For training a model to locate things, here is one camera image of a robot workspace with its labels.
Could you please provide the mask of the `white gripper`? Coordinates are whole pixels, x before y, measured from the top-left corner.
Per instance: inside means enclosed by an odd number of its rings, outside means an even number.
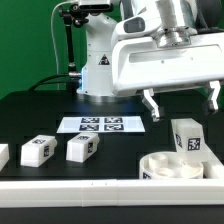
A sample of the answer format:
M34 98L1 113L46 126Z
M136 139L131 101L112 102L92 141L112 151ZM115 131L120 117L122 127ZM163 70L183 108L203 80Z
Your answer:
M224 33L196 35L187 46L158 48L151 37L118 42L112 53L112 92L133 96L142 90L142 103L154 122L161 109L154 92L201 87L208 82L207 110L218 111L220 81L224 80Z

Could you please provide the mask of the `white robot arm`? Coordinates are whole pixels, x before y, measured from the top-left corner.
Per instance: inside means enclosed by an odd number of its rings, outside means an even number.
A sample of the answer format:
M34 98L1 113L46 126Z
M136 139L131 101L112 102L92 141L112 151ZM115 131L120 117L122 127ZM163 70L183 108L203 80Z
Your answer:
M205 88L218 111L224 83L221 0L80 0L89 53L78 93L95 101L140 95L155 121L159 92Z

